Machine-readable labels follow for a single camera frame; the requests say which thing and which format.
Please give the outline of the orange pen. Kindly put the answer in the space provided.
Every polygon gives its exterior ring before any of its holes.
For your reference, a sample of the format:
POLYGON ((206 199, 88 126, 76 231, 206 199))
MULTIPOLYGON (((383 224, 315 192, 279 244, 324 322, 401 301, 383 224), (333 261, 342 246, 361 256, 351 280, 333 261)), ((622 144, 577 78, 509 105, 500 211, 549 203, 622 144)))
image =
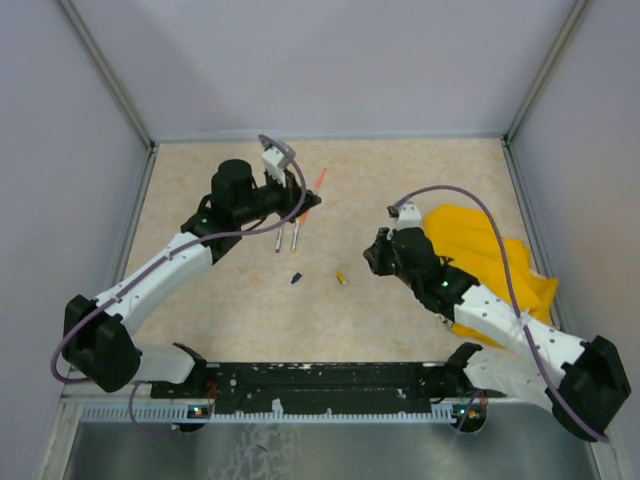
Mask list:
POLYGON ((319 194, 320 194, 320 190, 321 190, 321 188, 322 188, 322 185, 323 185, 323 183, 324 183, 324 180, 325 180, 325 177, 326 177, 326 173, 327 173, 327 168, 325 167, 325 168, 323 168, 323 170, 321 171, 321 173, 320 173, 320 175, 319 175, 319 177, 318 177, 318 179, 317 179, 317 181, 316 181, 315 188, 314 188, 314 189, 313 189, 313 191, 312 191, 312 193, 313 193, 313 195, 312 195, 312 196, 313 196, 313 198, 312 198, 312 199, 310 199, 310 200, 309 200, 309 202, 308 202, 308 207, 309 207, 309 208, 308 208, 308 209, 304 212, 304 214, 299 218, 300 225, 303 225, 303 224, 305 224, 305 223, 306 223, 306 221, 307 221, 307 219, 308 219, 308 216, 309 216, 309 213, 310 213, 311 209, 312 209, 314 206, 317 206, 317 205, 321 202, 321 199, 320 199, 320 197, 319 197, 319 194))

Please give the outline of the white purple marker pen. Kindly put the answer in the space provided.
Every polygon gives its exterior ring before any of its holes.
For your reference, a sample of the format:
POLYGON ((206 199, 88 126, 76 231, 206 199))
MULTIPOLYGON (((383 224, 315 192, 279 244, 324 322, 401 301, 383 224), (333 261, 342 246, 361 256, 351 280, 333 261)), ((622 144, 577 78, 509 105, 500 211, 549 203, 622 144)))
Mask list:
POLYGON ((275 251, 276 254, 280 253, 281 248, 282 248, 284 228, 285 228, 284 225, 280 225, 280 227, 277 230, 276 242, 275 242, 275 248, 274 248, 274 251, 275 251))

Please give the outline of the white yellow marker pen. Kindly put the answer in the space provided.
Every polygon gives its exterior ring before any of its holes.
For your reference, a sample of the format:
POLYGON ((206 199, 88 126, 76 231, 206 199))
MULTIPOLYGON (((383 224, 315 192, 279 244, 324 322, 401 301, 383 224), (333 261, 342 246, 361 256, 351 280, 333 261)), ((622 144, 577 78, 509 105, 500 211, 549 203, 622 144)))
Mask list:
POLYGON ((301 225, 302 225, 301 220, 296 220, 295 221, 293 234, 292 234, 292 239, 291 239, 291 245, 290 245, 290 251, 292 253, 295 253, 297 251, 297 245, 298 245, 298 241, 299 241, 301 225))

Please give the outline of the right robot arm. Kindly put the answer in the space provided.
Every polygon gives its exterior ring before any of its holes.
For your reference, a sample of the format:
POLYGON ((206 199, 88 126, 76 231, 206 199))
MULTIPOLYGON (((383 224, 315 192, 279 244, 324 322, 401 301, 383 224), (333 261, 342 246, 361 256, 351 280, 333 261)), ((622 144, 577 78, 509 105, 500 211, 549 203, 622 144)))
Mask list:
POLYGON ((631 394, 610 340, 588 341, 516 312, 451 259, 438 256, 419 227, 379 229, 363 256, 373 274, 398 278, 426 310, 498 343, 447 370, 454 393, 500 392, 550 412, 582 440, 607 440, 606 429, 631 394))

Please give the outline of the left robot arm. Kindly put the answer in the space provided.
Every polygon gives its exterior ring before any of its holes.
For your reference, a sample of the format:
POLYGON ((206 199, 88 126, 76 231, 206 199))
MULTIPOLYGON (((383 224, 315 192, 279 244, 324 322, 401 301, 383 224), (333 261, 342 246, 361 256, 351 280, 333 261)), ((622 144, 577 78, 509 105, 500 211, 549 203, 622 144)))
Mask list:
POLYGON ((108 290, 77 295, 65 307, 63 338, 50 361, 52 375, 64 384, 64 359, 80 372, 78 382, 92 382, 106 393, 141 383, 164 382, 184 395, 201 394, 208 373, 183 345, 139 345, 136 332, 175 291, 219 262, 245 236, 266 232, 262 221, 276 215, 273 229, 292 222, 320 204, 296 160, 271 147, 262 155, 264 185, 241 159, 222 162, 210 192, 194 214, 151 260, 108 290))

